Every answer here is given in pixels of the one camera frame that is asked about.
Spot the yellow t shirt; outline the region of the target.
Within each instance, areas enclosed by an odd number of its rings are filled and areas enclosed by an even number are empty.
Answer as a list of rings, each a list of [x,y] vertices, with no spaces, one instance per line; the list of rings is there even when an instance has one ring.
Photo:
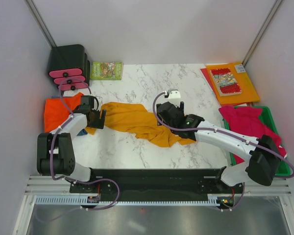
[[[136,138],[148,140],[158,147],[195,143],[173,134],[164,126],[158,126],[155,115],[142,104],[108,102],[101,108],[106,110],[104,125],[112,130],[134,134]]]

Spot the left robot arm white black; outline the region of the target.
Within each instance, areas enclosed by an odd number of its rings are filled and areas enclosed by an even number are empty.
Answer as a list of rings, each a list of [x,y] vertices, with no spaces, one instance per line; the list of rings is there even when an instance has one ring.
[[[68,118],[37,139],[37,171],[54,180],[67,179],[81,182],[86,192],[94,192],[98,181],[91,176],[91,169],[75,160],[73,139],[85,128],[103,129],[106,110],[101,110],[96,96],[83,95],[81,102]]]

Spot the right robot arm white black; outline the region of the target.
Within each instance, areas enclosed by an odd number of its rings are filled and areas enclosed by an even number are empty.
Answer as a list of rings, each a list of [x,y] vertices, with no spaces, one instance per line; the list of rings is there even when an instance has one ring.
[[[244,160],[241,164],[220,170],[214,181],[217,191],[224,193],[247,181],[263,186],[272,184],[281,160],[271,137],[262,135],[257,138],[235,133],[215,126],[200,116],[185,115],[183,107],[170,102],[157,104],[155,111],[160,124],[167,125],[179,137],[212,144]]]

